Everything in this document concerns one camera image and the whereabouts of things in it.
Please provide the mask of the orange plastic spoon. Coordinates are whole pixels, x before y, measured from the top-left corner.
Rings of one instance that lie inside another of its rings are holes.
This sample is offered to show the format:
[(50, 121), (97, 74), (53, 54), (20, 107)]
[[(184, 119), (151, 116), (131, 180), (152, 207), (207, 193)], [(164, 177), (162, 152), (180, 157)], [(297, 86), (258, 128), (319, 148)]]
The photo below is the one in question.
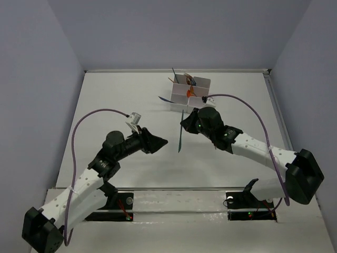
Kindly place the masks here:
[(187, 90), (187, 92), (186, 92), (186, 96), (188, 97), (188, 98), (190, 98), (190, 97), (196, 97), (196, 94), (194, 93), (194, 92), (191, 92), (191, 90)]

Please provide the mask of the blue utensil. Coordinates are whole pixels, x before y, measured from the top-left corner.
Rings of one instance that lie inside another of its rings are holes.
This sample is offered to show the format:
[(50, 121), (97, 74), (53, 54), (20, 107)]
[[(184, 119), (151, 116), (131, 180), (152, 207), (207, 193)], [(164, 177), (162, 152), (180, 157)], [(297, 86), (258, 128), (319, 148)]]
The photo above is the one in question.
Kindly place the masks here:
[(173, 102), (173, 101), (171, 101), (171, 100), (168, 100), (168, 99), (166, 99), (166, 98), (163, 98), (163, 97), (161, 97), (161, 96), (158, 96), (158, 98), (159, 98), (160, 100), (164, 101), (164, 102), (175, 104), (175, 102)]

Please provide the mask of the dark blue fork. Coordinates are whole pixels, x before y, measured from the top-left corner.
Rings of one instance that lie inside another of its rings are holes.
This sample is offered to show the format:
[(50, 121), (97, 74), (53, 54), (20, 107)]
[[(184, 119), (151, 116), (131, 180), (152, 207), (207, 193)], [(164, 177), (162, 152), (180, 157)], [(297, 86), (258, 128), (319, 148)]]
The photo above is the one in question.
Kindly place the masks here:
[(196, 81), (195, 81), (194, 77), (191, 78), (191, 83), (192, 83), (193, 86), (196, 86)]

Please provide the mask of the copper fork long handle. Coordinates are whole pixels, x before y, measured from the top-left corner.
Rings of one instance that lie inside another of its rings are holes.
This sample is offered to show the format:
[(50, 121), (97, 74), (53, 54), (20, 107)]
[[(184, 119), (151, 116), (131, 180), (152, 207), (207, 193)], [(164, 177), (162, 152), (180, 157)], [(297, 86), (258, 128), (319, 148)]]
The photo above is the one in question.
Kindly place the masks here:
[(190, 92), (194, 93), (194, 85), (192, 83), (189, 83), (189, 85), (190, 85)]

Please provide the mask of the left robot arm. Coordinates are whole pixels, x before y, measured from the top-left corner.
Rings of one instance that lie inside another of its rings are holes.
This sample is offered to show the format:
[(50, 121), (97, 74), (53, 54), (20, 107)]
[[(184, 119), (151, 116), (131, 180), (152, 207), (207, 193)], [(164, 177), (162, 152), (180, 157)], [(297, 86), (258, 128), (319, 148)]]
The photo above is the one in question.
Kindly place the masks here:
[(23, 222), (22, 238), (36, 252), (56, 252), (61, 244), (68, 245), (74, 227), (99, 208), (116, 204), (118, 190), (109, 183), (120, 169), (119, 161), (143, 151), (152, 154), (166, 145), (147, 128), (125, 138), (120, 131), (112, 131), (102, 148), (79, 177), (49, 203), (39, 209), (30, 208)]

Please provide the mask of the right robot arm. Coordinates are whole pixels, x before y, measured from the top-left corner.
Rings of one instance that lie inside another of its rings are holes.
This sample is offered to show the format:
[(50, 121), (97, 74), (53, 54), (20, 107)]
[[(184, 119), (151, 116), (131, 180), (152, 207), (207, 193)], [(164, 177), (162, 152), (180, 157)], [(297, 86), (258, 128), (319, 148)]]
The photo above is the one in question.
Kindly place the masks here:
[(194, 108), (190, 115), (182, 117), (181, 130), (201, 134), (208, 138), (216, 149), (248, 158), (276, 173), (271, 180), (254, 178), (241, 192), (226, 197), (230, 209), (256, 207), (267, 200), (293, 200), (308, 205), (324, 180), (312, 152), (299, 152), (274, 147), (269, 141), (259, 141), (241, 129), (223, 123), (220, 113), (212, 107)]

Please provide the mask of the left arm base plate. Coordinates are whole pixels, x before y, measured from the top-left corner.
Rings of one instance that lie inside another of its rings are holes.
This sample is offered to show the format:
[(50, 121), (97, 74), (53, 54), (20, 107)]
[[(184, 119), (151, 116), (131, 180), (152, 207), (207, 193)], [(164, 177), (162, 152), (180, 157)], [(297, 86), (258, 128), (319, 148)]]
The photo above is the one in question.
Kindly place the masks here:
[(108, 198), (106, 205), (92, 212), (85, 221), (98, 222), (132, 222), (134, 193), (119, 192), (117, 198)]

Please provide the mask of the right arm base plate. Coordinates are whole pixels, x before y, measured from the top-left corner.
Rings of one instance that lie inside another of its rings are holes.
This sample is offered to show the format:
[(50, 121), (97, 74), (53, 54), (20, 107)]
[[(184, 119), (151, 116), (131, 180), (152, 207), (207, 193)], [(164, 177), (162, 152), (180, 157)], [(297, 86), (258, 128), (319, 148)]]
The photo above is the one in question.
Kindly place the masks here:
[(227, 208), (229, 221), (277, 221), (274, 203), (257, 200), (251, 193), (252, 187), (257, 181), (258, 179), (253, 179), (242, 191), (226, 193), (223, 206)]

